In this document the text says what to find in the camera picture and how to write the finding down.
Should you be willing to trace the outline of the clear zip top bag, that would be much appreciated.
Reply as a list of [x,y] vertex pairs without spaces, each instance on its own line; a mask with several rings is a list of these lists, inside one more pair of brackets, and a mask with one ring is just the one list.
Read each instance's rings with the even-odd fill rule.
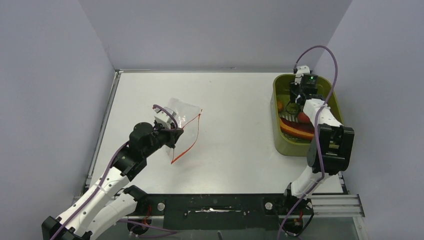
[[196,144],[203,110],[199,106],[183,102],[177,98],[171,98],[167,107],[175,112],[176,123],[183,130],[182,135],[175,143],[175,147],[165,148],[172,165],[183,158]]

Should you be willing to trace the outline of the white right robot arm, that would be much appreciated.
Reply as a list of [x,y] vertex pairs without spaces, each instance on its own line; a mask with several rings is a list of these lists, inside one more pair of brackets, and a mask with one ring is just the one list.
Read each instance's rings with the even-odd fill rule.
[[316,74],[298,73],[288,84],[290,102],[311,120],[314,130],[306,154],[307,167],[287,186],[281,199],[282,209],[289,214],[305,205],[326,179],[345,171],[350,163],[355,132],[333,115],[328,102],[334,89],[320,94],[318,78]]

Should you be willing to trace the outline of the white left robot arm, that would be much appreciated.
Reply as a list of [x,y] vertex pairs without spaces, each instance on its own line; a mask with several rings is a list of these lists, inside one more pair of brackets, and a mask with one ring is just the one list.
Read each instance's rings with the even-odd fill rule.
[[127,185],[146,167],[150,155],[163,146],[174,148],[183,133],[182,128],[168,129],[159,123],[136,124],[97,182],[59,216],[44,220],[43,239],[95,240],[133,213],[147,194],[135,185]]

